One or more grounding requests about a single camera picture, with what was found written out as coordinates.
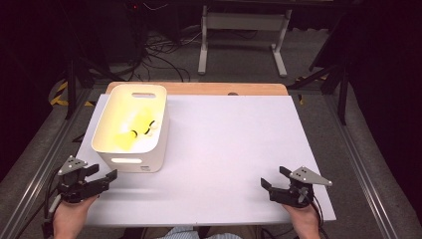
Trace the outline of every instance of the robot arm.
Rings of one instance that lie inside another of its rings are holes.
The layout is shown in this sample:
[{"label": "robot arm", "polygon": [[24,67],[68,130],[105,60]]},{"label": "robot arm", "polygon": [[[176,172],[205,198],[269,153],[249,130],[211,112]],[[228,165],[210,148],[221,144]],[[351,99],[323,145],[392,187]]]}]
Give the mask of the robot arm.
[{"label": "robot arm", "polygon": [[70,156],[58,172],[58,195],[51,205],[48,215],[42,225],[44,238],[53,236],[53,219],[57,207],[63,201],[79,203],[84,199],[101,194],[108,190],[109,184],[117,178],[117,170],[105,175],[104,178],[86,182],[86,177],[97,173],[100,170],[98,164],[85,168],[88,164]]},{"label": "robot arm", "polygon": [[313,184],[332,186],[331,181],[304,166],[293,172],[281,166],[280,173],[290,180],[289,189],[273,187],[264,178],[261,178],[261,186],[269,192],[271,201],[293,207],[303,208],[314,201]]}]

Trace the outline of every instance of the white plastic bin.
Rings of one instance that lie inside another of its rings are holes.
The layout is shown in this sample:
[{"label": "white plastic bin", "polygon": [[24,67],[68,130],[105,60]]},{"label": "white plastic bin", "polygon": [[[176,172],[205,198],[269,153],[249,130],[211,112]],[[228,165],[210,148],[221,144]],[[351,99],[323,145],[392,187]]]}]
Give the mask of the white plastic bin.
[{"label": "white plastic bin", "polygon": [[167,90],[158,85],[119,85],[108,98],[92,147],[111,169],[156,172],[163,165],[169,116]]}]

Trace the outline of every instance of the metal frame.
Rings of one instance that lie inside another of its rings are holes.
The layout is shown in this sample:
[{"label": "metal frame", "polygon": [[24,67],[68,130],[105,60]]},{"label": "metal frame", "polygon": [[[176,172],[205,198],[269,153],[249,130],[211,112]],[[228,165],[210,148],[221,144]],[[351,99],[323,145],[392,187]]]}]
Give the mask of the metal frame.
[{"label": "metal frame", "polygon": [[7,222],[6,227],[0,234],[0,238],[9,239],[15,238],[17,236],[18,231],[23,226],[24,221],[31,210],[31,207],[37,199],[38,194],[40,193],[44,186],[44,183],[48,179],[49,173],[55,163],[55,159],[57,158],[60,149],[62,148],[66,135],[71,130],[74,122],[78,118],[78,115],[84,107],[84,104],[87,101],[90,93],[91,90],[82,90],[78,98],[78,106],[76,107],[72,116],[68,120],[65,120],[62,124],[49,151],[47,152],[43,161],[40,163],[40,167],[35,173],[33,179],[30,181],[27,189],[25,190],[24,195],[18,203],[18,206],[16,207],[15,211]]},{"label": "metal frame", "polygon": [[283,40],[289,26],[292,10],[287,10],[286,14],[263,15],[263,14],[235,14],[235,13],[208,13],[207,6],[202,9],[202,45],[199,56],[198,74],[205,75],[207,68],[208,29],[243,29],[279,31],[279,38],[276,44],[272,44],[272,53],[276,61],[277,70],[280,77],[288,75],[285,64],[280,54]]},{"label": "metal frame", "polygon": [[388,218],[387,212],[382,205],[381,199],[378,195],[378,192],[373,185],[368,172],[365,169],[362,159],[360,158],[359,152],[353,142],[353,139],[348,132],[348,129],[343,125],[336,114],[336,105],[334,96],[324,96],[325,102],[328,105],[329,112],[332,115],[332,118],[337,126],[340,135],[343,139],[344,144],[347,147],[347,152],[350,156],[350,163],[354,169],[354,173],[359,180],[360,186],[363,189],[368,205],[370,206],[372,213],[375,217],[375,220],[378,224],[378,227],[384,238],[392,239],[398,238],[394,227]]}]

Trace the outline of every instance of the yellow object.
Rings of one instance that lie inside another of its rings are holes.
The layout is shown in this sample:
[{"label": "yellow object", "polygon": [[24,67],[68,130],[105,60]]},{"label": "yellow object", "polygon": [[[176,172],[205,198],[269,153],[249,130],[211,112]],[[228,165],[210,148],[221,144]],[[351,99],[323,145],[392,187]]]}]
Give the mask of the yellow object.
[{"label": "yellow object", "polygon": [[115,136],[115,144],[121,149],[129,151],[135,141],[142,139],[141,136],[149,131],[149,125],[152,121],[152,111],[149,108],[143,108],[134,118],[128,121],[124,131]]},{"label": "yellow object", "polygon": [[153,121],[152,111],[149,108],[143,108],[134,117],[129,124],[131,130],[135,130],[138,134],[145,134],[149,130],[149,124]]},{"label": "yellow object", "polygon": [[115,136],[115,144],[117,144],[121,149],[129,151],[133,147],[133,143],[137,138],[136,131],[128,131],[119,133]]}]

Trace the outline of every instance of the metal stand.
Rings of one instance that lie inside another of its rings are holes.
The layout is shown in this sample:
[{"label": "metal stand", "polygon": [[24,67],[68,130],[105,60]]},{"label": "metal stand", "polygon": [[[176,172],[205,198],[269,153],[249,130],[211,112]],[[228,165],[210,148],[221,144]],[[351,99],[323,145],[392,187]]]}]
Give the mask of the metal stand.
[{"label": "metal stand", "polygon": [[287,71],[283,62],[280,50],[286,31],[289,26],[292,10],[285,15],[261,15],[261,14],[234,14],[234,13],[208,13],[207,6],[202,9],[202,45],[199,56],[198,74],[205,75],[207,67],[207,31],[208,29],[242,29],[242,30],[263,30],[279,31],[279,39],[272,44],[272,52],[276,61],[280,77],[286,77]]},{"label": "metal stand", "polygon": [[290,86],[286,86],[288,90],[297,90],[307,84],[328,74],[325,82],[320,87],[323,95],[331,95],[335,88],[340,84],[340,93],[337,106],[337,114],[343,125],[345,123],[345,103],[347,98],[348,73],[345,65],[333,65],[306,77],[302,81],[295,82]]}]

